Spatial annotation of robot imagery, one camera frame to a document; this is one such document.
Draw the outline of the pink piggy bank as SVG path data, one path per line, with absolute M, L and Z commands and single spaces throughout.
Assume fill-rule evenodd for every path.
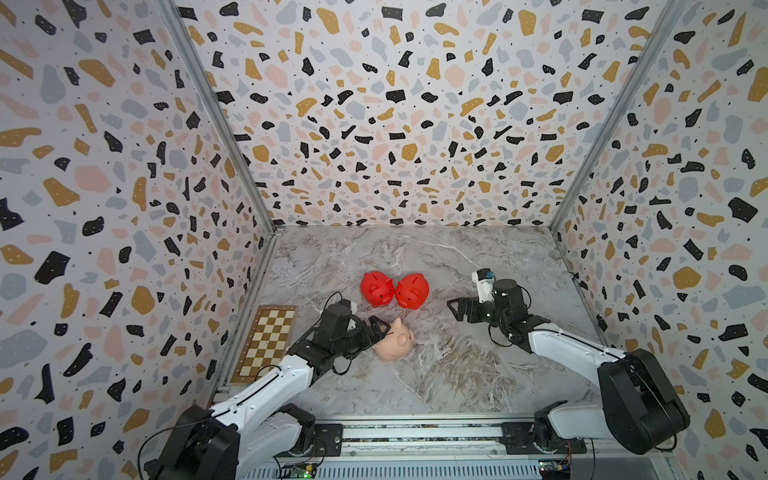
M 390 324 L 385 337 L 373 346 L 373 350 L 381 361 L 392 362 L 408 355 L 413 343 L 413 332 L 401 318 L 397 318 Z

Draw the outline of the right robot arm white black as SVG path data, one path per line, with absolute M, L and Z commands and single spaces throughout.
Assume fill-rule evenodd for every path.
M 662 450 L 689 427 L 688 411 L 650 351 L 608 347 L 530 313 L 527 290 L 488 269 L 475 272 L 473 281 L 476 296 L 446 303 L 457 321 L 484 324 L 504 336 L 504 346 L 557 362 L 598 390 L 597 403 L 559 401 L 538 410 L 530 431 L 537 449 L 556 452 L 570 440 L 608 439 L 642 455 Z

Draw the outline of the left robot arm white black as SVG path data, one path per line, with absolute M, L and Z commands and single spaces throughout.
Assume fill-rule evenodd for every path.
M 390 334 L 390 323 L 362 319 L 347 299 L 327 305 L 275 366 L 234 396 L 209 408 L 192 406 L 176 424 L 143 479 L 240 479 L 282 454 L 306 462 L 329 445 L 315 432 L 313 414 L 294 404 L 338 359 L 354 360 Z

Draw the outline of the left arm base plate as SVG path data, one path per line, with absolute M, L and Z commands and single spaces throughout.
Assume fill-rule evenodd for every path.
M 302 426 L 296 444 L 287 451 L 293 457 L 339 457 L 342 450 L 342 423 Z

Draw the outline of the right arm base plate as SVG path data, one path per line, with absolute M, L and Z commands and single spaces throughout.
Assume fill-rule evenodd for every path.
M 509 455 L 586 454 L 583 440 L 558 437 L 544 421 L 517 421 L 501 424 L 499 442 Z

